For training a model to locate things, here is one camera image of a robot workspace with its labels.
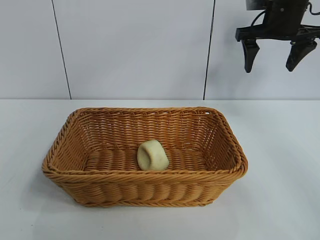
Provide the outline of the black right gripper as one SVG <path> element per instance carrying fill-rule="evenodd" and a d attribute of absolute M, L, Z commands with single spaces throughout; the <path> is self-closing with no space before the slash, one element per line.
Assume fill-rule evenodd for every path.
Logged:
<path fill-rule="evenodd" d="M 313 16 L 320 14 L 312 12 L 312 4 L 308 0 L 267 0 L 265 10 L 257 16 L 264 15 L 261 24 L 255 24 L 257 20 L 255 18 L 250 26 L 236 29 L 235 39 L 242 43 L 246 73 L 252 71 L 255 57 L 260 50 L 256 40 L 291 41 L 291 49 L 285 65 L 289 72 L 292 72 L 305 56 L 316 49 L 315 40 L 305 39 L 319 38 L 320 27 L 302 24 L 306 11 Z"/>

